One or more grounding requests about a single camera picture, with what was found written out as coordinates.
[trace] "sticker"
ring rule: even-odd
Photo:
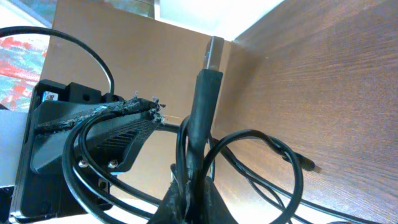
[[[44,102],[46,100],[57,101],[58,100],[58,93],[53,93],[53,92],[50,92],[50,91],[44,91],[42,102]]]

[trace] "black device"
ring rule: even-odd
[[[351,222],[373,223],[302,200],[302,169],[314,170],[315,164],[279,139],[256,130],[238,131],[220,140],[212,138],[210,129],[223,76],[218,71],[223,39],[213,37],[208,44],[204,69],[197,76],[191,115],[176,126],[163,122],[159,111],[165,105],[158,99],[124,100],[114,95],[109,68],[94,50],[76,38],[39,27],[0,29],[0,38],[14,34],[55,35],[83,47],[102,66],[109,80],[109,93],[102,95],[77,83],[65,86],[42,80],[37,84],[12,195],[10,222],[30,223],[88,212],[104,223],[121,223],[104,213],[115,205],[148,223],[236,223],[213,183],[215,157],[221,153],[264,200],[282,211],[273,223],[291,223],[291,218],[309,223],[294,214],[300,203]],[[177,134],[176,163],[170,166],[173,181],[162,200],[117,178],[117,174],[131,168],[154,131]],[[247,138],[263,140],[283,160],[292,163],[292,194],[253,172],[229,150],[229,143]],[[206,143],[211,149],[205,156]],[[152,214],[128,205],[110,194],[111,185],[159,208]],[[257,185],[268,190],[276,202]],[[275,192],[291,198],[286,207]]]

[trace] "metal screw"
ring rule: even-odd
[[[85,161],[84,159],[80,160],[80,161],[79,161],[79,167],[81,167],[81,168],[86,168],[86,167],[88,167],[87,161]]]
[[[108,168],[110,168],[110,169],[115,169],[115,168],[117,168],[118,165],[119,165],[119,164],[118,164],[118,161],[117,161],[116,159],[114,159],[114,160],[111,160],[111,161],[109,162]]]

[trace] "brown panel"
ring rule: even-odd
[[[397,1],[284,1],[232,44],[214,136],[275,136],[322,168],[304,173],[304,199],[397,223],[397,11]],[[231,149],[292,191],[291,166],[263,143]],[[279,214],[218,161],[217,186],[232,210],[244,211],[238,216],[269,222]],[[304,208],[298,214],[326,220]]]
[[[130,99],[138,90],[141,98],[158,96],[167,105],[166,115],[179,120],[190,114],[210,36],[86,1],[59,1],[53,28],[79,38],[104,59],[114,76],[115,94]],[[225,42],[221,71],[228,50]],[[44,78],[109,91],[94,59],[58,38],[50,39]]]

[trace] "red paint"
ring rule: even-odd
[[[11,47],[22,47],[26,50],[33,49],[32,44],[14,40],[13,37],[7,37],[4,40],[0,40],[0,46],[4,47],[5,49],[11,49]]]
[[[0,75],[5,75],[13,78],[20,78],[23,80],[38,82],[40,80],[40,75],[32,73],[30,71],[24,70],[22,68],[17,68],[7,61],[0,60]]]

